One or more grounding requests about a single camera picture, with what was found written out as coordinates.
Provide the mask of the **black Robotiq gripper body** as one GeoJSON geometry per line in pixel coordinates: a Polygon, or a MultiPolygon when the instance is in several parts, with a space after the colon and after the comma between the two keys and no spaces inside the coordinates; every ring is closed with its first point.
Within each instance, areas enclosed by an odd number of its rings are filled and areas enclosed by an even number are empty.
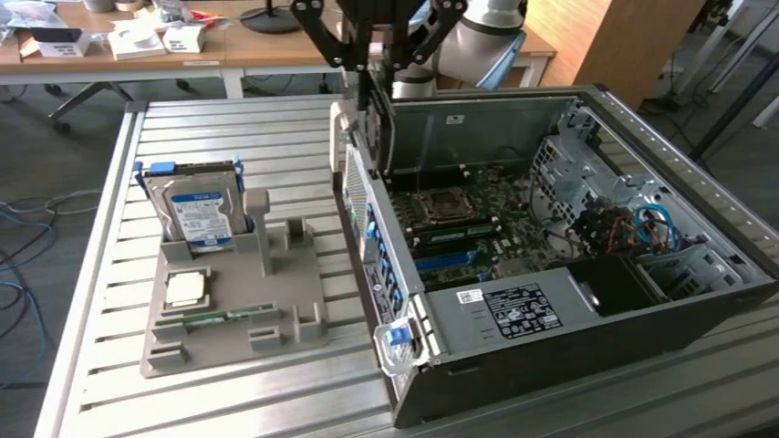
{"type": "Polygon", "coordinates": [[[339,0],[339,10],[354,25],[400,26],[422,4],[422,0],[339,0]]]}

